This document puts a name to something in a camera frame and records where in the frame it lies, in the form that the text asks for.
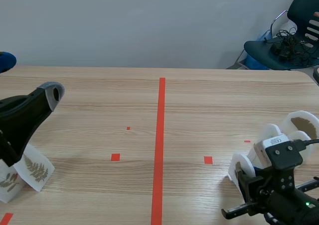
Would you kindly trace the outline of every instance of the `blue object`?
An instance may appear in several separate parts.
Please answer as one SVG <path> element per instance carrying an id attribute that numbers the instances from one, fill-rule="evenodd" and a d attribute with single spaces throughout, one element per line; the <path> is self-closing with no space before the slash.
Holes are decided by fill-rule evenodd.
<path id="1" fill-rule="evenodd" d="M 0 52 L 0 73 L 10 70 L 15 64 L 15 56 L 8 52 Z"/>
<path id="2" fill-rule="evenodd" d="M 271 39 L 270 30 L 266 31 L 260 38 L 257 39 L 257 41 L 264 41 L 264 38 Z M 246 67 L 248 67 L 251 70 L 269 70 L 268 67 L 266 67 L 264 64 L 256 61 L 249 54 L 246 58 Z"/>

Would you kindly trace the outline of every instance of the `table surface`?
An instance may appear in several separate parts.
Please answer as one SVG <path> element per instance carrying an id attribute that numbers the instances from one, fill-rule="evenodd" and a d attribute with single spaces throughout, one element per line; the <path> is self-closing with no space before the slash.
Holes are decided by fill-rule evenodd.
<path id="1" fill-rule="evenodd" d="M 297 110 L 319 115 L 319 88 L 301 72 L 17 66 L 0 75 L 1 99 L 47 81 L 61 82 L 66 93 L 30 140 L 55 172 L 41 192 L 27 185 L 0 204 L 0 219 L 13 213 L 9 225 L 150 225 L 160 77 L 162 224 L 266 224 L 262 215 L 223 218 L 221 208 L 243 202 L 227 169 L 266 123 Z M 121 160 L 111 161 L 112 153 Z M 296 170 L 297 184 L 318 175 L 318 155 Z"/>

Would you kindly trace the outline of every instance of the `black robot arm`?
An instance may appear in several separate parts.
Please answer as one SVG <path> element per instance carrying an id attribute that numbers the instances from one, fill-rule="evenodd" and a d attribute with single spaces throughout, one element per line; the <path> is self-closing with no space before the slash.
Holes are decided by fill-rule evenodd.
<path id="1" fill-rule="evenodd" d="M 319 187 L 319 178 L 297 187 L 294 180 L 294 169 L 303 162 L 299 151 L 315 142 L 289 141 L 270 147 L 266 151 L 272 166 L 255 168 L 254 178 L 249 178 L 237 163 L 236 176 L 246 203 L 228 211 L 222 209 L 223 216 L 232 219 L 243 214 L 263 214 L 271 225 L 318 225 L 319 201 L 304 192 Z"/>
<path id="2" fill-rule="evenodd" d="M 27 96 L 0 100 L 0 159 L 7 166 L 17 163 L 31 136 L 54 111 L 64 95 L 64 87 L 47 82 Z"/>

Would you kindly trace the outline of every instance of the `white card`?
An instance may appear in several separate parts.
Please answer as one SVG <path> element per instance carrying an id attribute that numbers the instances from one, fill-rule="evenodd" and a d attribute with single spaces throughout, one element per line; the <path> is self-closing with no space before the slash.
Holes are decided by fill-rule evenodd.
<path id="1" fill-rule="evenodd" d="M 14 168 L 20 177 L 38 192 L 41 191 L 55 169 L 47 157 L 31 144 L 26 146 L 21 160 L 14 164 Z"/>
<path id="2" fill-rule="evenodd" d="M 25 185 L 13 166 L 0 160 L 0 201 L 9 202 Z"/>

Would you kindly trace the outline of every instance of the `red tape line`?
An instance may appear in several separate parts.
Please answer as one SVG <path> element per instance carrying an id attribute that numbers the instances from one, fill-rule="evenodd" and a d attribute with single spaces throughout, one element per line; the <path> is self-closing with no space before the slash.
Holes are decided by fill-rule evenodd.
<path id="1" fill-rule="evenodd" d="M 12 216 L 13 216 L 13 214 L 6 213 L 3 217 L 3 219 L 1 220 L 0 225 L 8 225 Z"/>
<path id="2" fill-rule="evenodd" d="M 158 118 L 156 123 L 151 225 L 162 224 L 164 112 L 165 112 L 165 78 L 160 78 L 159 79 Z"/>

